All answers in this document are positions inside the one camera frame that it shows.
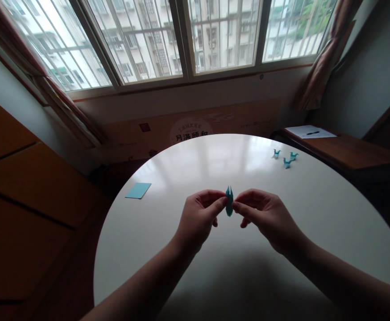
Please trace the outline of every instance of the blue paper square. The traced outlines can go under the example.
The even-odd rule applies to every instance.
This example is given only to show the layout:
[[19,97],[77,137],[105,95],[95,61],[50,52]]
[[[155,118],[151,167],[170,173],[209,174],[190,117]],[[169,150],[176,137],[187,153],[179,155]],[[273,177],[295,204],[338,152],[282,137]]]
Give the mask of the blue paper square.
[[136,183],[126,198],[142,198],[152,183]]

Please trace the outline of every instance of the curtain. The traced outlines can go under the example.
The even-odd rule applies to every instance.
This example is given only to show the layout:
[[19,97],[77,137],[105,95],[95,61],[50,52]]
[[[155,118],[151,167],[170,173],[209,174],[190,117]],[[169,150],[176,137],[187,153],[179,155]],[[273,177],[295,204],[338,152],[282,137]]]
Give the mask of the curtain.
[[99,147],[106,137],[79,110],[70,97],[48,76],[41,60],[21,38],[0,2],[0,47],[31,78],[53,111],[85,148]]
[[293,108],[299,111],[320,108],[321,98],[332,69],[346,44],[345,34],[363,0],[338,0],[329,41],[299,88]]

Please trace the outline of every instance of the blue origami crane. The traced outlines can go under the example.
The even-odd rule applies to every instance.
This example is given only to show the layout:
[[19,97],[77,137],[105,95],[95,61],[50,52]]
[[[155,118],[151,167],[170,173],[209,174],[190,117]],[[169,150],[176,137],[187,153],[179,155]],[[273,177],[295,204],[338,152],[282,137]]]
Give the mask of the blue origami crane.
[[232,194],[232,187],[228,186],[228,189],[226,190],[226,197],[228,198],[228,203],[226,204],[226,214],[228,214],[229,217],[232,215],[232,202],[234,201],[234,194]]
[[294,161],[296,159],[296,156],[298,155],[299,155],[298,153],[294,154],[293,152],[290,152],[290,160]]
[[278,151],[278,152],[277,152],[277,151],[275,150],[275,148],[274,148],[274,157],[275,157],[275,158],[278,158],[278,154],[279,154],[280,152],[281,152],[281,151]]
[[289,168],[291,162],[293,162],[293,160],[286,161],[286,159],[284,158],[284,168],[286,168],[286,169]]

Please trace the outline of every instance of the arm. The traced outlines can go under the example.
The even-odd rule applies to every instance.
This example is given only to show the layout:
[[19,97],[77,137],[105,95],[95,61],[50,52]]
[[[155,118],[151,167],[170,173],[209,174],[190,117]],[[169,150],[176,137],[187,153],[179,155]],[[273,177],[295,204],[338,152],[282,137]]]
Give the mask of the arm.
[[225,193],[205,190],[186,199],[177,232],[148,263],[82,320],[150,320],[159,313],[207,239]]
[[358,317],[390,318],[390,285],[311,242],[277,195],[250,189],[232,204],[245,228],[250,222],[333,303]]

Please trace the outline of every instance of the table surface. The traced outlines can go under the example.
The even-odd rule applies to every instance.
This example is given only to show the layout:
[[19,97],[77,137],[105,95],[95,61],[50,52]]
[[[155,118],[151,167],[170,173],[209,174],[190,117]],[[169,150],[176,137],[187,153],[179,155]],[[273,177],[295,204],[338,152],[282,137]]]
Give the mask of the table surface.
[[[281,150],[274,159],[273,149]],[[284,169],[283,157],[298,152]],[[136,182],[144,197],[125,198]],[[101,231],[94,269],[99,304],[174,235],[187,196],[203,189],[235,197],[249,188],[280,196],[301,230],[346,262],[390,284],[390,229],[380,214],[330,167],[266,138],[222,134],[174,145],[146,162],[116,197]],[[328,299],[241,216],[218,216],[159,320],[342,318]]]
[[347,170],[366,169],[390,164],[390,150],[353,136],[331,131],[338,137],[302,139],[285,128],[281,133],[305,148],[330,158]]

